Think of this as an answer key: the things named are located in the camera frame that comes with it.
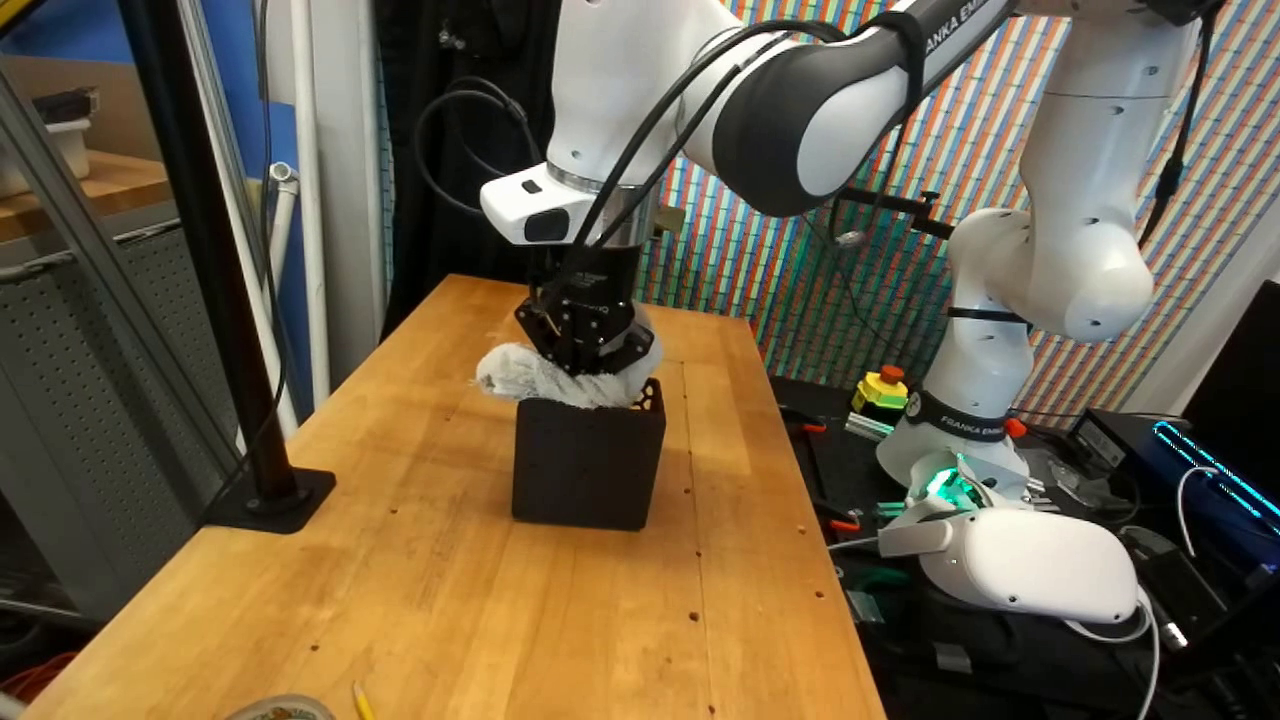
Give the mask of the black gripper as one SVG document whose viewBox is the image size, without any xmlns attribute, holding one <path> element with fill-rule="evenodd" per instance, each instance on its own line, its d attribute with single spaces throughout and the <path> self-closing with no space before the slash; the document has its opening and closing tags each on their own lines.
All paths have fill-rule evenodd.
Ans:
<svg viewBox="0 0 1280 720">
<path fill-rule="evenodd" d="M 574 249 L 528 292 L 514 324 L 568 377 L 624 373 L 657 343 L 631 303 L 634 267 L 634 249 Z"/>
</svg>

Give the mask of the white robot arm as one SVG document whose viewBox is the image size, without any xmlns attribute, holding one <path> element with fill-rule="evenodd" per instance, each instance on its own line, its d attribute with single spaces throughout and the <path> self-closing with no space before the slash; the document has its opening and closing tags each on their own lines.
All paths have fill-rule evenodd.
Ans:
<svg viewBox="0 0 1280 720">
<path fill-rule="evenodd" d="M 616 249 L 631 203 L 687 157 L 767 218 L 801 218 L 865 170 L 1028 0 L 895 0 L 860 30 L 744 21 L 723 0 L 562 0 L 553 137 L 481 189 L 512 243 Z M 954 223 L 942 343 L 887 459 L 1011 453 L 1003 419 L 1032 332 L 1113 339 L 1150 299 L 1141 195 L 1150 132 L 1212 0 L 1067 0 L 1067 38 L 1034 99 L 1021 213 Z"/>
</svg>

